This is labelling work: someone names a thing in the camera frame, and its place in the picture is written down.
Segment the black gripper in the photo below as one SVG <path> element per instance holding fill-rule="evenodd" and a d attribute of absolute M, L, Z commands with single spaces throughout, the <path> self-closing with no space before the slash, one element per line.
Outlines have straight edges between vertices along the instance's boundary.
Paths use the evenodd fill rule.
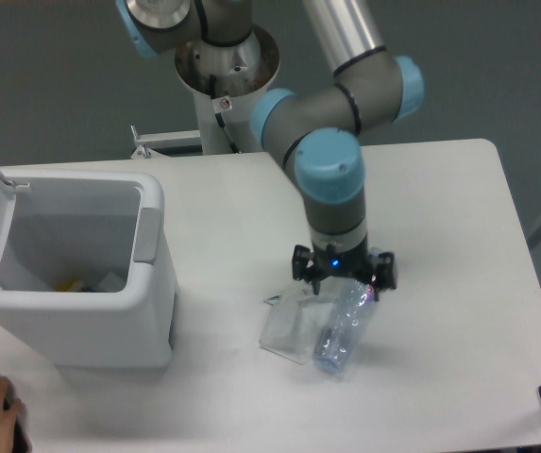
<path fill-rule="evenodd" d="M 297 244 L 292 256 L 292 276 L 296 281 L 312 285 L 313 294 L 320 294 L 321 281 L 328 277 L 353 278 L 370 283 L 375 301 L 380 294 L 397 288 L 397 262 L 394 252 L 371 249 L 362 239 L 353 248 L 338 252 L 335 247 L 323 249 L 313 243 L 313 251 Z"/>

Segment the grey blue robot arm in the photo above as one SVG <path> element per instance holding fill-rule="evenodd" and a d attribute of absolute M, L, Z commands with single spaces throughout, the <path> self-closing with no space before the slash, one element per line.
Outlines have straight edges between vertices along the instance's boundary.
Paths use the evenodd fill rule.
<path fill-rule="evenodd" d="M 363 1 L 308 1 L 304 8 L 332 83 L 300 96 L 272 87 L 273 37 L 248 1 L 120 1 L 127 34 L 146 58 L 175 54 L 191 91 L 207 155 L 266 152 L 302 196 L 311 245 L 292 257 L 294 279 L 318 288 L 347 277 L 374 294 L 397 286 L 395 256 L 371 252 L 361 132 L 416 111 L 425 94 L 418 66 L 392 56 Z"/>

